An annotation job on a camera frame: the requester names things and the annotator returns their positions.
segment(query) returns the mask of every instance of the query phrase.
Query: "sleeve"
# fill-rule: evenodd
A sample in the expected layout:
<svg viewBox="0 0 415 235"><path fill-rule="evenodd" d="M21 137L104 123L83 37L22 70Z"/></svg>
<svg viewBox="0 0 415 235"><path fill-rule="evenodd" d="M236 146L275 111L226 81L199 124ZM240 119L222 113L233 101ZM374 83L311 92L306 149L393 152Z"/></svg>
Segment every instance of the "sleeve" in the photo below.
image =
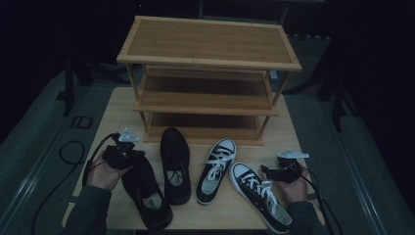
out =
<svg viewBox="0 0 415 235"><path fill-rule="evenodd" d="M325 235L329 234L318 219L312 203L296 202L288 207L288 213L293 219L291 223L292 235Z"/></svg>
<svg viewBox="0 0 415 235"><path fill-rule="evenodd" d="M108 190L84 186L62 234L106 234L111 195Z"/></svg>

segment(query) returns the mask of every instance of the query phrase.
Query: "person's right hand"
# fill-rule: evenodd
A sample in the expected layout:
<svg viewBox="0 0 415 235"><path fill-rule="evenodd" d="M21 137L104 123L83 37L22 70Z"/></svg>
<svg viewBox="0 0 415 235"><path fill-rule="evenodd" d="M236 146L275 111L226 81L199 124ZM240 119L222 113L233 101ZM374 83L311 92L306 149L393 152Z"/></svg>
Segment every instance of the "person's right hand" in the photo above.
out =
<svg viewBox="0 0 415 235"><path fill-rule="evenodd" d="M302 176L308 176L308 170L302 169ZM296 181L288 184L283 181L277 181L277 185L281 187L284 193L284 197L287 200L287 203L295 203L299 201L307 200L307 182L302 177L299 177Z"/></svg>

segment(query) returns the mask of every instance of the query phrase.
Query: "person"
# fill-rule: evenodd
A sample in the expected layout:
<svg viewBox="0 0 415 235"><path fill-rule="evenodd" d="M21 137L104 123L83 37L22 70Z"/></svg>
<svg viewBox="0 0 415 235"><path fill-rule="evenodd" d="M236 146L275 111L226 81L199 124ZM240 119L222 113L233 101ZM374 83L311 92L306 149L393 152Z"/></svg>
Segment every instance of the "person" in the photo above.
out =
<svg viewBox="0 0 415 235"><path fill-rule="evenodd" d="M308 176L308 170L302 169L302 176ZM282 189L288 205L288 214L293 219L290 225L292 235L325 235L329 234L318 219L317 213L312 203L307 200L307 182L299 177L296 181L288 184L277 181L277 185Z"/></svg>
<svg viewBox="0 0 415 235"><path fill-rule="evenodd" d="M86 185L82 187L61 234L106 234L112 191L130 169L110 167L101 154L92 163Z"/></svg>

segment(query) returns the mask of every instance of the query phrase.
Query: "black shoe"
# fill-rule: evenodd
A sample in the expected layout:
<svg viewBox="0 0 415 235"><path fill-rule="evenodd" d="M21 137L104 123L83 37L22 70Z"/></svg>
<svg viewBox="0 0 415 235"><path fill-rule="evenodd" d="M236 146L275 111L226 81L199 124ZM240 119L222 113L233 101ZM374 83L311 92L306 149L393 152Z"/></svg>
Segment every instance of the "black shoe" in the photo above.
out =
<svg viewBox="0 0 415 235"><path fill-rule="evenodd" d="M176 128L170 127L164 131L160 153L165 199L172 205L183 205L192 194L189 176L190 152L186 140Z"/></svg>
<svg viewBox="0 0 415 235"><path fill-rule="evenodd" d="M207 206L213 203L223 176L236 156L236 145L231 139L219 140L210 150L206 165L196 189L198 203Z"/></svg>
<svg viewBox="0 0 415 235"><path fill-rule="evenodd" d="M288 231L293 220L272 193L272 181L262 181L253 169L239 163L232 164L229 177L236 191L256 207L272 232L281 234Z"/></svg>
<svg viewBox="0 0 415 235"><path fill-rule="evenodd" d="M156 181L155 173L145 153L131 156L133 168L122 176L122 185L134 201L144 225L150 230L164 229L173 219L173 212Z"/></svg>

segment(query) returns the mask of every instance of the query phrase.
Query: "black slip-on shoe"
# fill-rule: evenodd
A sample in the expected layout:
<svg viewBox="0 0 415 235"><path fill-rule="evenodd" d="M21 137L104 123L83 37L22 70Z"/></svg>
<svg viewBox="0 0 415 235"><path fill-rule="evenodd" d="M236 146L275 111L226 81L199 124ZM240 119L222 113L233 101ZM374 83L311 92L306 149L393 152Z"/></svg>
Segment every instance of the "black slip-on shoe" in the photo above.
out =
<svg viewBox="0 0 415 235"><path fill-rule="evenodd" d="M235 190L256 207L272 232L288 232L293 220L272 193L272 181L262 180L253 169L240 163L232 164L229 177Z"/></svg>
<svg viewBox="0 0 415 235"><path fill-rule="evenodd" d="M173 212L156 181L150 162L138 151L131 156L133 168L122 176L122 185L134 201L144 225L149 230L164 229L173 219Z"/></svg>
<svg viewBox="0 0 415 235"><path fill-rule="evenodd" d="M236 156L236 145L231 139L219 140L207 156L204 171L196 189L196 199L201 205L213 203L223 176Z"/></svg>
<svg viewBox="0 0 415 235"><path fill-rule="evenodd" d="M189 146L180 131L170 127L161 138L164 196L171 205L187 203L192 194L189 176Z"/></svg>

